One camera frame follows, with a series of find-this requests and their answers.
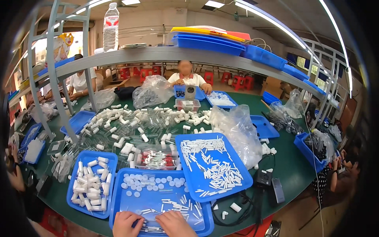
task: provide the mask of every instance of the hand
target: hand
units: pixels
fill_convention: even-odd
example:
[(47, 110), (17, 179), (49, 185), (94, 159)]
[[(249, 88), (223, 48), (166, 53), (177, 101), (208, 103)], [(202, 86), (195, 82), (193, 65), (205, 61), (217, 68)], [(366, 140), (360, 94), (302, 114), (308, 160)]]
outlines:
[(204, 90), (204, 93), (209, 95), (212, 92), (212, 86), (211, 84), (205, 83), (201, 86), (201, 88)]
[(178, 79), (178, 80), (175, 82), (175, 85), (184, 85), (184, 81), (183, 81), (183, 79)]
[[(137, 224), (133, 228), (133, 223), (138, 220)], [(145, 218), (137, 215), (133, 212), (117, 212), (114, 218), (113, 224), (113, 236), (114, 237), (137, 237), (139, 231), (143, 226)]]
[(156, 219), (169, 237), (197, 236), (180, 212), (168, 211), (157, 215)]

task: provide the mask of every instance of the factory floor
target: factory floor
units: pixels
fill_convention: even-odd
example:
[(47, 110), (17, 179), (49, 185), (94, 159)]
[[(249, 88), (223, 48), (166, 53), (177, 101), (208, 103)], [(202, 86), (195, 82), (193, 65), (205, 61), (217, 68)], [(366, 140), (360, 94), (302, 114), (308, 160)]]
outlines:
[[(139, 77), (132, 77), (129, 79), (125, 86), (141, 86), (139, 82)], [(259, 85), (255, 85), (253, 90), (241, 89), (239, 93), (260, 95), (262, 88)], [(213, 90), (225, 91), (225, 92), (236, 92), (234, 87), (227, 85), (226, 83), (221, 83), (217, 78), (215, 73), (215, 78), (213, 81)], [(335, 229), (339, 223), (341, 217), (343, 216), (346, 208), (348, 207), (348, 201), (344, 201), (338, 205), (327, 207), (322, 210), (322, 219), (324, 225), (324, 236), (330, 236), (332, 231)], [(321, 225), (321, 216), (320, 213), (301, 231), (299, 228), (305, 224), (313, 215), (314, 210), (317, 209), (317, 203), (312, 198), (306, 198), (300, 201), (292, 201), (287, 204), (285, 207), (276, 212), (273, 216), (273, 220), (281, 222), (281, 228), (279, 232), (280, 237), (319, 237), (322, 236), (322, 225)], [(67, 224), (67, 237), (99, 237), (92, 231), (89, 231), (77, 224), (65, 220)], [(236, 234), (228, 235), (228, 237), (240, 237)]]

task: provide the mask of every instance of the ceiling fan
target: ceiling fan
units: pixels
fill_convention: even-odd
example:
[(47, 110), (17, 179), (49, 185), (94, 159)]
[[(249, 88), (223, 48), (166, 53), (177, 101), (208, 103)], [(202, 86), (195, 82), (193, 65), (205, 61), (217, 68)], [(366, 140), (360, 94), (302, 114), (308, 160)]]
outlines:
[(231, 13), (227, 13), (226, 11), (222, 11), (220, 9), (216, 9), (217, 11), (221, 11), (223, 13), (226, 13), (228, 15), (232, 15), (234, 17), (234, 20), (235, 21), (239, 21), (240, 20), (240, 17), (243, 17), (243, 18), (254, 18), (254, 16), (248, 16), (247, 13), (246, 15), (239, 15), (238, 12), (236, 11), (234, 14), (231, 14)]
[(125, 5), (121, 2), (121, 0), (117, 1), (117, 8), (137, 8), (138, 6), (129, 6)]

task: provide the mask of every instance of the green table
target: green table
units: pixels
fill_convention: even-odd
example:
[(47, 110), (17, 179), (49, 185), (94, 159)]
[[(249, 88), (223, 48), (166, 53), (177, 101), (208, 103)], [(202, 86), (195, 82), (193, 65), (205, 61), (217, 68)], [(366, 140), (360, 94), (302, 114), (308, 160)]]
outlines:
[[(263, 112), (268, 112), (268, 109), (261, 103), (260, 96), (253, 96), (248, 94), (240, 94), (240, 93), (229, 93), (229, 95), (234, 99), (234, 101), (238, 104), (247, 104), (250, 107), (251, 115), (262, 115)], [(78, 105), (74, 106), (74, 110), (78, 112), (82, 105), (87, 101), (86, 97), (78, 100)], [(130, 109), (133, 109), (132, 100), (120, 101), (118, 97), (116, 97), (115, 101), (112, 105), (121, 104), (124, 106), (128, 104)], [(175, 98), (172, 97), (164, 107), (171, 107), (175, 104)], [(207, 100), (203, 100), (201, 102), (201, 110), (209, 109), (210, 105)], [(297, 119), (297, 123), (299, 123), (305, 130), (305, 121), (304, 119)], [(56, 140), (62, 140), (64, 138), (64, 134), (59, 131), (62, 126), (62, 121), (59, 116), (53, 118), (50, 122), (48, 122), (50, 129), (56, 134)], [(177, 125), (180, 133), (182, 131), (183, 124), (180, 123)], [(201, 123), (197, 126), (204, 127), (206, 130), (211, 129), (210, 125), (206, 125)], [(284, 130), (279, 132), (280, 137), (273, 138), (270, 140), (269, 147), (275, 147), (277, 150), (276, 156), (276, 166), (273, 171), (273, 177), (280, 178), (280, 182), (283, 186), (283, 191), (285, 195), (285, 202), (276, 208), (272, 208), (268, 204), (267, 192), (265, 192), (263, 197), (263, 206), (262, 206), (262, 218), (266, 218), (271, 214), (275, 213), (286, 204), (288, 204), (291, 200), (293, 200), (297, 195), (299, 195), (311, 182), (315, 179), (316, 175), (309, 162), (305, 159), (305, 157), (301, 154), (301, 152), (297, 149), (297, 147), (293, 144), (294, 135), (285, 132)], [(50, 143), (47, 140), (47, 144), (45, 147), (45, 151), (41, 156), (40, 160), (35, 165), (22, 165), (23, 167), (23, 175), (26, 178), (29, 170), (32, 169), (38, 178), (47, 170), (47, 174), (51, 175), (52, 169), (52, 161), (50, 157), (46, 155), (46, 151), (49, 148)], [(259, 167), (261, 169), (269, 169), (274, 167), (274, 159), (266, 158), (259, 163)], [(254, 169), (250, 170), (251, 175), (255, 173)], [(40, 197), (40, 199), (45, 202), (49, 207), (51, 207), (54, 211), (69, 219), (70, 221), (86, 228), (96, 233), (112, 236), (112, 231), (108, 224), (108, 218), (101, 220), (94, 217), (91, 217), (87, 214), (79, 212), (68, 206), (66, 202), (66, 194), (68, 188), (69, 180), (67, 179), (66, 183), (59, 183), (56, 179), (53, 179), (53, 184), (46, 195), (46, 197)], [(252, 188), (248, 188), (246, 190), (246, 194), (249, 197), (253, 197), (254, 193)], [(224, 200), (219, 204), (219, 210), (217, 211), (217, 215), (219, 219), (221, 219), (221, 212), (223, 210), (230, 210), (229, 215), (227, 216), (225, 223), (231, 223), (235, 221), (240, 213), (236, 213), (231, 210), (230, 205), (233, 203), (240, 203), (241, 198), (231, 197), (229, 199)], [(241, 224), (233, 227), (223, 227), (215, 225), (215, 229), (210, 236), (224, 236), (227, 234), (231, 234), (242, 230), (248, 226), (251, 226), (255, 223), (256, 218), (250, 217)]]

